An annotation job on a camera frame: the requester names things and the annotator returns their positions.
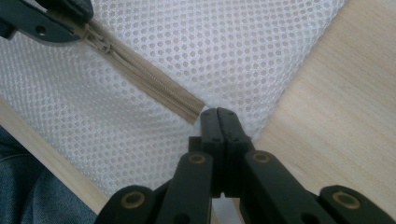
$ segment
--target zipper teeth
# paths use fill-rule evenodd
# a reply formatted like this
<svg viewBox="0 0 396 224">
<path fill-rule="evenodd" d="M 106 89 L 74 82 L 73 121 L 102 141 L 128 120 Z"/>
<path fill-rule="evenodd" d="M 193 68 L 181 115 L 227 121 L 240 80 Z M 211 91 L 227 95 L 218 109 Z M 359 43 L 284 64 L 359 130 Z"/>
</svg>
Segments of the zipper teeth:
<svg viewBox="0 0 396 224">
<path fill-rule="evenodd" d="M 115 60 L 117 63 L 122 64 L 122 62 L 118 61 L 118 60 L 115 59 L 114 57 L 112 57 L 112 56 L 110 56 L 110 55 L 109 55 L 109 57 L 112 58 L 113 60 Z M 131 73 L 130 73 L 130 72 L 131 72 L 131 69 L 129 69 L 129 68 L 127 67 L 127 65 L 122 64 L 122 66 L 123 66 L 123 67 L 121 68 L 122 70 L 124 70 L 124 71 L 125 71 L 125 70 L 128 70 L 128 71 L 129 71 L 128 74 L 131 74 Z M 161 97 L 162 97 L 163 99 L 165 99 L 167 102 L 169 102 L 170 104 L 176 106 L 177 108 L 179 108 L 180 110 L 182 110 L 182 111 L 185 112 L 186 114 L 190 115 L 192 118 L 195 119 L 195 118 L 199 115 L 199 113 L 196 113 L 195 111 L 193 111 L 193 110 L 187 108 L 186 106 L 184 106 L 183 104 L 179 103 L 178 101 L 175 101 L 172 97 L 163 94 L 163 92 L 161 92 L 158 88 L 155 88 L 153 85 L 151 85 L 147 80 L 143 79 L 143 78 L 142 78 L 141 76 L 139 76 L 137 73 L 134 73 L 134 72 L 133 72 L 133 74 L 134 74 L 134 77 L 135 77 L 136 79 L 138 79 L 139 82 L 140 82 L 141 84 L 143 84 L 145 87 L 147 87 L 147 88 L 149 88 L 150 90 L 152 90 L 152 91 L 156 92 L 157 94 L 161 95 Z"/>
<path fill-rule="evenodd" d="M 167 91 L 168 94 L 175 97 L 176 98 L 175 100 L 178 101 L 181 106 L 187 107 L 189 110 L 193 111 L 194 115 L 196 115 L 196 114 L 199 115 L 199 113 L 201 112 L 200 109 L 198 109 L 196 106 L 193 106 L 193 105 L 189 104 L 188 102 L 186 102 L 185 100 L 183 100 L 174 91 L 172 91 L 167 86 L 165 86 L 158 78 L 156 78 L 154 75 L 152 75 L 140 63 L 138 63 L 135 59 L 133 59 L 130 55 L 128 55 L 125 51 L 123 51 L 122 49 L 120 49 L 118 46 L 115 46 L 115 45 L 111 45 L 111 47 L 113 49 L 116 49 L 117 51 L 119 51 L 121 54 L 123 54 L 123 57 L 127 57 L 131 61 L 131 65 L 134 65 L 135 67 L 140 68 L 146 75 L 150 76 L 156 83 L 158 83 L 161 87 L 163 87 L 164 91 Z"/>
<path fill-rule="evenodd" d="M 106 38 L 102 34 L 98 34 L 95 30 L 89 27 L 87 34 L 84 37 L 84 40 L 95 49 L 98 49 L 105 56 L 120 64 L 122 67 L 119 67 L 119 69 L 122 69 L 128 75 L 133 75 L 133 77 L 136 78 L 136 80 L 138 80 L 140 84 L 157 93 L 165 101 L 177 107 L 182 112 L 189 115 L 192 119 L 198 118 L 199 114 L 201 113 L 201 109 L 192 104 L 189 104 L 176 92 L 168 88 L 163 82 L 161 82 L 155 75 L 151 74 L 130 54 L 125 52 L 119 46 L 110 42 L 110 38 Z M 139 74 L 139 72 L 134 72 L 132 68 L 135 68 L 143 74 Z M 142 75 L 148 76 L 148 79 L 150 80 L 144 79 Z"/>
</svg>

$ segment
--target brass grommet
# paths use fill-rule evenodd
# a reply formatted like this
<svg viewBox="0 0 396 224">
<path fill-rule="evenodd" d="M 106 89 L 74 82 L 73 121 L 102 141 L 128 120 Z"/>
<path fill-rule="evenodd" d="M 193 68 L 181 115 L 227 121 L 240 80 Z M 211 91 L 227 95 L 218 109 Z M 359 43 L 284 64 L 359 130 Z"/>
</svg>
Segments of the brass grommet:
<svg viewBox="0 0 396 224">
<path fill-rule="evenodd" d="M 358 209 L 361 207 L 361 202 L 359 202 L 357 198 L 343 191 L 336 191 L 333 193 L 332 199 L 343 205 L 345 208 Z"/>
<path fill-rule="evenodd" d="M 132 191 L 125 194 L 121 199 L 121 205 L 124 208 L 136 208 L 143 204 L 146 197 L 140 191 Z"/>
<path fill-rule="evenodd" d="M 255 153 L 253 155 L 253 160 L 256 162 L 266 163 L 270 160 L 270 157 L 262 153 Z"/>
<path fill-rule="evenodd" d="M 189 161 L 191 163 L 201 164 L 201 163 L 204 163 L 206 161 L 206 158 L 204 156 L 195 154 L 195 155 L 189 156 Z"/>
</svg>

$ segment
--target denim jeans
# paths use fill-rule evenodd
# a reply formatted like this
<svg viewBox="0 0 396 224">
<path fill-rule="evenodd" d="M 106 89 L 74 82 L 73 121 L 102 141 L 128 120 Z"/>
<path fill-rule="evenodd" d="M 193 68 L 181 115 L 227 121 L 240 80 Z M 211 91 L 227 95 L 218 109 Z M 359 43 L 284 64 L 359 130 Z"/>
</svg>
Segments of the denim jeans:
<svg viewBox="0 0 396 224">
<path fill-rule="evenodd" d="M 0 126 L 0 223 L 93 223 L 96 214 Z"/>
</svg>

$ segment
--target light wood table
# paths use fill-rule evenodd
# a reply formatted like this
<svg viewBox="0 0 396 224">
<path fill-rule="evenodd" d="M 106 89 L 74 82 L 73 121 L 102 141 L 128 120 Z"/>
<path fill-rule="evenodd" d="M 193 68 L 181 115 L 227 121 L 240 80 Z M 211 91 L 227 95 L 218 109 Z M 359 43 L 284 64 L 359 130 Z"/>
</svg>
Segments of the light wood table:
<svg viewBox="0 0 396 224">
<path fill-rule="evenodd" d="M 0 124 L 95 213 L 106 195 L 0 98 Z M 353 188 L 396 218 L 396 1 L 350 0 L 282 95 L 257 149 L 314 193 Z"/>
</svg>

